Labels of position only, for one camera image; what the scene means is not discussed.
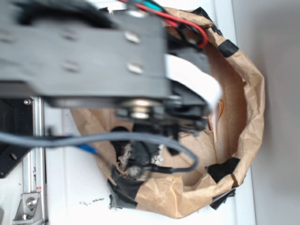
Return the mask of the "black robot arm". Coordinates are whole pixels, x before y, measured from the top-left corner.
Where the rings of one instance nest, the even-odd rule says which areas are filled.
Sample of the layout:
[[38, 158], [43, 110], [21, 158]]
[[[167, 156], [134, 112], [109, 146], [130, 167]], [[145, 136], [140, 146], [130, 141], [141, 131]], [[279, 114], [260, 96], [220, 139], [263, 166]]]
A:
[[0, 96], [115, 108], [135, 123], [201, 130], [222, 96], [202, 26], [151, 0], [115, 15], [86, 0], [0, 3]]

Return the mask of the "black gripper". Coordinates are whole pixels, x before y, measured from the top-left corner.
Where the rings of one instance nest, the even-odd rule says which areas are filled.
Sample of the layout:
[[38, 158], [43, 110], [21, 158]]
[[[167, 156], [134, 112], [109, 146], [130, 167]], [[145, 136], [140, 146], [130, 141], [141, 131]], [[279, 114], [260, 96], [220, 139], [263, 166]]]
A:
[[135, 130], [175, 133], [201, 131], [211, 125], [222, 97], [219, 82], [210, 74], [208, 57], [194, 50], [178, 50], [165, 55], [166, 79], [172, 94], [161, 103], [149, 99], [123, 102], [117, 115], [135, 124]]

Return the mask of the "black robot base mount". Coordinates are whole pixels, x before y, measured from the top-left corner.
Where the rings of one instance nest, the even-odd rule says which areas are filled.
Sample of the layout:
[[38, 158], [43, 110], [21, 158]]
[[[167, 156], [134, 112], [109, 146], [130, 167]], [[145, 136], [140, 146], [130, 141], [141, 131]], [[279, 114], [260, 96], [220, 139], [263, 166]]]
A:
[[15, 143], [15, 136], [32, 136], [33, 99], [2, 98], [0, 100], [0, 178], [6, 178], [31, 150]]

